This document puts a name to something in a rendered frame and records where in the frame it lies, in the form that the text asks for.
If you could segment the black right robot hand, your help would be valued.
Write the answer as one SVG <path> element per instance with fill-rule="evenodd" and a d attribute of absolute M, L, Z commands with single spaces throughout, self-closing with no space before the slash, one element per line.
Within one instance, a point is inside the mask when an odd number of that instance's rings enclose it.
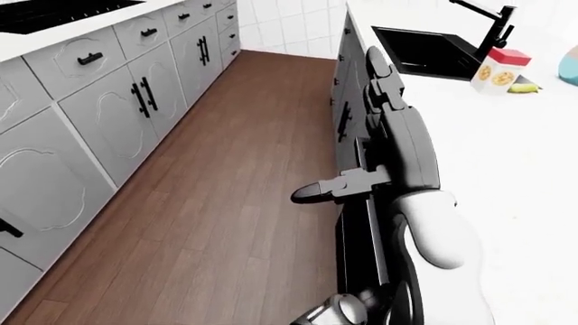
<path fill-rule="evenodd" d="M 441 188 L 433 142 L 424 120 L 415 107 L 403 100 L 405 86 L 396 67 L 388 64 L 374 45 L 365 54 L 369 76 L 361 91 L 368 137 L 369 167 L 344 170 L 327 181 L 317 181 L 297 189 L 291 195 L 296 204 L 367 200 L 371 194 L 385 191 L 396 197 L 420 190 Z"/>

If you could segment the gray island cabinet unit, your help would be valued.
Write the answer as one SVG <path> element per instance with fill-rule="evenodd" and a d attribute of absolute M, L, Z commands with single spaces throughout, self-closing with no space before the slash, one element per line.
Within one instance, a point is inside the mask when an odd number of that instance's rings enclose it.
<path fill-rule="evenodd" d="M 344 29 L 351 29 L 350 34 L 345 34 Z M 339 170 L 349 170 L 358 167 L 355 151 L 355 140 L 358 137 L 367 137 L 366 110 L 363 102 L 363 88 L 369 82 L 366 69 L 366 51 L 362 46 L 360 34 L 352 21 L 351 15 L 347 14 L 340 47 L 338 61 L 334 76 L 339 85 L 331 88 L 331 109 L 334 125 L 335 155 Z M 346 137 L 338 143 L 338 125 L 344 102 L 350 102 L 352 119 L 347 123 Z"/>

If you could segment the black sink basin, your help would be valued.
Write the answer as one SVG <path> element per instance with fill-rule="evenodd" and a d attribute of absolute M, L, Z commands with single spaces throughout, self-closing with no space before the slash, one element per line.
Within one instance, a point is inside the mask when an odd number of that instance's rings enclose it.
<path fill-rule="evenodd" d="M 474 56 L 477 48 L 456 34 L 378 26 L 372 29 L 402 74 L 468 81 L 480 66 Z"/>

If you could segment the cookie box with red lid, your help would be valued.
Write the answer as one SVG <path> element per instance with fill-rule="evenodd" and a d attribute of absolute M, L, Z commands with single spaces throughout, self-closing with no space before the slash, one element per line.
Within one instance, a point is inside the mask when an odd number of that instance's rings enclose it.
<path fill-rule="evenodd" d="M 491 48 L 471 78 L 471 86 L 480 94 L 506 94 L 531 60 L 521 51 Z"/>

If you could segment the black kitchen faucet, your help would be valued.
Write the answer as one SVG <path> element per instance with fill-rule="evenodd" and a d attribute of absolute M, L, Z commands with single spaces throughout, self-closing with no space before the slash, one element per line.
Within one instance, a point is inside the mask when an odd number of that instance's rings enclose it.
<path fill-rule="evenodd" d="M 479 48 L 474 52 L 474 56 L 479 61 L 483 61 L 492 48 L 504 48 L 507 45 L 507 39 L 515 26 L 508 25 L 508 21 L 517 9 L 513 5 L 504 5 L 499 12 L 488 9 L 474 0 L 448 0 L 452 4 L 460 5 L 474 13 L 481 14 L 493 21 L 492 26 L 484 37 Z"/>

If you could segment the teal round object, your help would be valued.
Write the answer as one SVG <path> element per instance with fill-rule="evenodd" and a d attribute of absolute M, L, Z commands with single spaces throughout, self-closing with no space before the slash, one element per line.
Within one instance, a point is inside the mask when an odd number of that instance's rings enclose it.
<path fill-rule="evenodd" d="M 578 87 L 578 45 L 575 45 L 561 59 L 558 66 L 558 78 Z"/>

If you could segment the gray kitchen cabinet run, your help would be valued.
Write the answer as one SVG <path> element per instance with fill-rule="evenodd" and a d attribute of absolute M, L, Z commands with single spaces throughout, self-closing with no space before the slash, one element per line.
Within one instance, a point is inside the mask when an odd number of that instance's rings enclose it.
<path fill-rule="evenodd" d="M 140 1 L 31 34 L 0 32 L 0 218 L 23 232 L 0 233 L 0 321 L 230 64 L 224 50 L 238 42 L 223 32 L 238 28 L 238 0 Z M 147 29 L 157 33 L 142 37 Z"/>

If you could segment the black cooktop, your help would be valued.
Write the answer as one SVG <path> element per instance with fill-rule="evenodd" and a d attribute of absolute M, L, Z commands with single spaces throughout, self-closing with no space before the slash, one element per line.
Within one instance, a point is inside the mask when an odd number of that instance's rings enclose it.
<path fill-rule="evenodd" d="M 24 0 L 0 5 L 0 33 L 31 34 L 140 5 L 140 0 Z"/>

